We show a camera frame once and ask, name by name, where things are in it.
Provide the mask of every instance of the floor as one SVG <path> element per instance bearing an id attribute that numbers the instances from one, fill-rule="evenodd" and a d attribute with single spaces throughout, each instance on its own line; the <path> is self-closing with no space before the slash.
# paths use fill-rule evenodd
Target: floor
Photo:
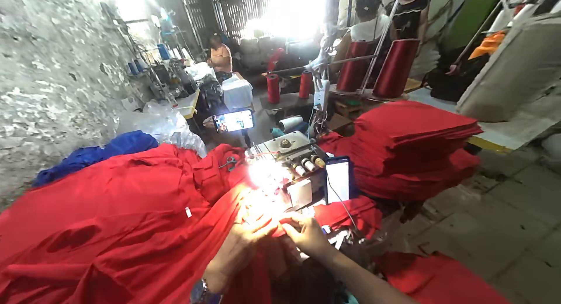
<path id="1" fill-rule="evenodd" d="M 275 123 L 261 109 L 265 90 L 254 86 L 256 127 L 249 135 L 261 143 Z M 458 259 L 513 304 L 557 302 L 561 175 L 539 165 L 533 148 L 508 156 L 482 151 L 480 157 L 479 173 L 428 200 L 402 237 L 414 252 L 439 250 Z"/>

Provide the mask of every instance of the wristwatch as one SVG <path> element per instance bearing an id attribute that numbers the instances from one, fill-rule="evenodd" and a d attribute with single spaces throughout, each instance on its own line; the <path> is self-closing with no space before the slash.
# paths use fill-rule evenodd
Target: wristwatch
<path id="1" fill-rule="evenodd" d="M 219 304 L 221 300 L 222 294 L 210 292 L 205 279 L 197 281 L 191 289 L 191 304 Z"/>

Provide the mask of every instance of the green board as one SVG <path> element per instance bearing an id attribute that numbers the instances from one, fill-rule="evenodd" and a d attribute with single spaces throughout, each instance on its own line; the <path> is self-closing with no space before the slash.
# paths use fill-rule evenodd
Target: green board
<path id="1" fill-rule="evenodd" d="M 446 52 L 465 47 L 499 0 L 466 0 L 442 42 Z"/>

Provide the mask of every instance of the metal grille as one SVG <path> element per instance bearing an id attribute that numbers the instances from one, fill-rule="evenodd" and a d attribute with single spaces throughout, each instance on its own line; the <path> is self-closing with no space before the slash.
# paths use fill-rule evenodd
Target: metal grille
<path id="1" fill-rule="evenodd" d="M 220 26 L 221 30 L 230 38 L 240 43 L 242 30 L 251 19 L 263 16 L 269 0 L 212 0 L 214 3 L 214 18 L 203 14 L 204 7 L 200 0 L 185 0 L 191 10 L 193 25 L 200 35 L 210 27 Z"/>

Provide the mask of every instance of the person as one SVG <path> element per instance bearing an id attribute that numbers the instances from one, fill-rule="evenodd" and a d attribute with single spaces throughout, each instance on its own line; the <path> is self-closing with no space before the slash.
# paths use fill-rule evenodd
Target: person
<path id="1" fill-rule="evenodd" d="M 353 25 L 341 39 L 337 46 L 337 53 L 333 58 L 334 61 L 344 60 L 347 56 L 347 51 L 351 42 L 366 41 L 373 42 L 382 36 L 384 27 L 389 23 L 389 16 L 379 13 L 380 4 L 382 0 L 356 0 L 356 15 L 359 23 Z M 382 58 L 385 58 L 385 53 L 389 49 L 391 39 L 395 39 L 395 30 L 390 27 L 388 34 L 390 38 L 386 38 L 385 47 L 382 50 Z M 332 67 L 333 72 L 341 69 L 343 64 L 337 64 Z"/>
<path id="2" fill-rule="evenodd" d="M 388 15 L 395 2 L 392 1 L 385 7 Z M 429 4 L 430 0 L 399 0 L 393 15 L 398 39 L 419 39 L 423 43 L 429 22 Z"/>
<path id="3" fill-rule="evenodd" d="M 232 54 L 226 44 L 222 43 L 222 38 L 218 34 L 210 37 L 210 58 L 207 64 L 214 68 L 218 82 L 232 77 Z"/>
<path id="4" fill-rule="evenodd" d="M 289 213 L 280 223 L 295 245 L 342 281 L 359 303 L 417 303 L 335 249 L 315 219 Z M 191 303 L 218 303 L 229 280 L 251 260 L 256 243 L 275 232 L 277 226 L 277 222 L 265 217 L 255 225 L 235 224 L 202 276 L 199 286 L 203 291 L 193 287 Z"/>

